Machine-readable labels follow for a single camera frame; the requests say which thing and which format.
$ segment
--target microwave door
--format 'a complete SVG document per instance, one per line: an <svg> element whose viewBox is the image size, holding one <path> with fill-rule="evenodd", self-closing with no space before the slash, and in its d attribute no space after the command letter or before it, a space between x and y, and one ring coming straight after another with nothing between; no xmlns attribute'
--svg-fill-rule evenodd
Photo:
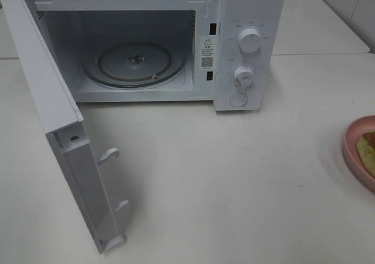
<svg viewBox="0 0 375 264"><path fill-rule="evenodd" d="M83 117L32 16L32 0L2 0L23 71L50 147L74 195L91 236L103 253L123 241L108 201L99 165L118 150L96 159Z"/></svg>

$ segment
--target power level knob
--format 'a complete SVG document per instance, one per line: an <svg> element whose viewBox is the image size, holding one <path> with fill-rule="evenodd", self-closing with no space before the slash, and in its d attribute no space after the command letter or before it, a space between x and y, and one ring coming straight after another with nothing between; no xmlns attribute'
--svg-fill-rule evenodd
<svg viewBox="0 0 375 264"><path fill-rule="evenodd" d="M254 81L254 72L247 66L238 67L233 72L233 80L236 87L249 87Z"/></svg>
<svg viewBox="0 0 375 264"><path fill-rule="evenodd" d="M262 33L257 28L244 29L238 35L238 45L243 52L251 53L257 51L262 42Z"/></svg>

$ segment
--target microwave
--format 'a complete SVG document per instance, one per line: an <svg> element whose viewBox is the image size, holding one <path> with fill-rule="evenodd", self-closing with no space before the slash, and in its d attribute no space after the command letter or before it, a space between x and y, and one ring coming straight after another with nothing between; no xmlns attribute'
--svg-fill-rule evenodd
<svg viewBox="0 0 375 264"><path fill-rule="evenodd" d="M77 102L259 109L283 0L1 0L47 140L99 253L125 233Z"/></svg>

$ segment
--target control panel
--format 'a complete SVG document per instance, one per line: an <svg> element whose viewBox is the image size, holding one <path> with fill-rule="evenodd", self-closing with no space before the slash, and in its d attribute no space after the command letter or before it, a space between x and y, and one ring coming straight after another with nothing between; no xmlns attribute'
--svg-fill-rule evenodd
<svg viewBox="0 0 375 264"><path fill-rule="evenodd" d="M216 111L259 109L281 9L282 0L226 0Z"/></svg>

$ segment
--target pink plate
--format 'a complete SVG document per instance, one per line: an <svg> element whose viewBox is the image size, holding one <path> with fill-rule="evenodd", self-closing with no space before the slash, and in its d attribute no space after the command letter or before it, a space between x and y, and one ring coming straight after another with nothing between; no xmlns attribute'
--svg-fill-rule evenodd
<svg viewBox="0 0 375 264"><path fill-rule="evenodd" d="M375 192L375 177L363 166L358 154L357 143L366 132L375 131L375 115L364 116L352 122L345 132L343 154L352 173L369 189Z"/></svg>

